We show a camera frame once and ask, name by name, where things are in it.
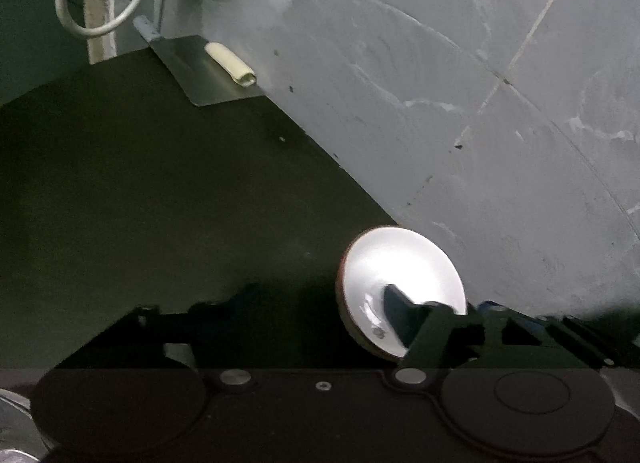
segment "wall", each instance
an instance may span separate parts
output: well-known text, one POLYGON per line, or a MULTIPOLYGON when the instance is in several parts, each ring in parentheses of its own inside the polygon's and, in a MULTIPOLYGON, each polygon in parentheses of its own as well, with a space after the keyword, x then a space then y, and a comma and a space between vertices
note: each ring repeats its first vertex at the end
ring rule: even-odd
POLYGON ((251 64, 473 303, 640 302, 640 0, 167 0, 162 32, 188 31, 251 64))
MULTIPOLYGON (((69 11, 82 22, 82 0, 69 11)), ((53 0, 0 0, 0 105, 84 64, 86 43, 62 29, 53 0)))

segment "white bowl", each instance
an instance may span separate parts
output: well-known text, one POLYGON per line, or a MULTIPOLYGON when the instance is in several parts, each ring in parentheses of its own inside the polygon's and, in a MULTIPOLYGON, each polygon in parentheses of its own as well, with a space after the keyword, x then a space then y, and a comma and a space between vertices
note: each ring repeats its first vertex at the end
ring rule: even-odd
POLYGON ((397 226, 365 232, 346 250, 336 288, 347 330, 377 356, 398 360, 407 352, 383 310, 388 284, 395 284, 415 304, 440 302, 451 306, 457 315, 466 315, 462 281, 439 247, 397 226))

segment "rolled food item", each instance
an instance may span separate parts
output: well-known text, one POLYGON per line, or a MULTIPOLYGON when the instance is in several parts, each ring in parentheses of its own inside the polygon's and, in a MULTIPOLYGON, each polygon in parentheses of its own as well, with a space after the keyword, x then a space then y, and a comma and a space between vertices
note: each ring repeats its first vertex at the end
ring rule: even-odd
POLYGON ((256 83, 254 70, 236 56, 230 49, 219 42, 209 42, 204 46, 208 55, 229 73, 233 80, 243 88, 256 83))

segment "screw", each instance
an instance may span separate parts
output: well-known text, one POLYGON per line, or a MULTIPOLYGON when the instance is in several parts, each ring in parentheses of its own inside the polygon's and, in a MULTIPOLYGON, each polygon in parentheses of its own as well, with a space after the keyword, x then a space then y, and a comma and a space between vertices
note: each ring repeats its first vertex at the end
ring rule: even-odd
POLYGON ((329 382, 318 382, 318 383, 316 383, 316 389, 318 391, 330 391, 331 387, 332 387, 332 385, 329 382))
POLYGON ((420 385, 427 379, 427 374, 420 369, 398 369, 394 374, 396 380, 405 385, 420 385))
POLYGON ((244 369, 227 369, 220 373, 220 382, 225 385, 245 385, 251 381, 251 375, 244 369))

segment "white pipe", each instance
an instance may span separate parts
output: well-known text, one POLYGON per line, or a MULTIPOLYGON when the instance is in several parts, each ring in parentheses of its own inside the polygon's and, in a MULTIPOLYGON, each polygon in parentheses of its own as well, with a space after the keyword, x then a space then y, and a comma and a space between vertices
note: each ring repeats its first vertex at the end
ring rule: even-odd
POLYGON ((121 14, 119 14, 119 16, 109 21, 107 24, 104 24, 103 26, 97 28, 85 28, 79 26, 71 17, 66 0, 55 1, 56 15, 58 16, 60 24, 62 24, 62 26, 66 30, 79 38, 95 38, 101 37, 102 35, 106 35, 107 33, 111 33, 112 31, 114 31, 133 14, 142 0, 131 0, 129 5, 122 11, 121 14))

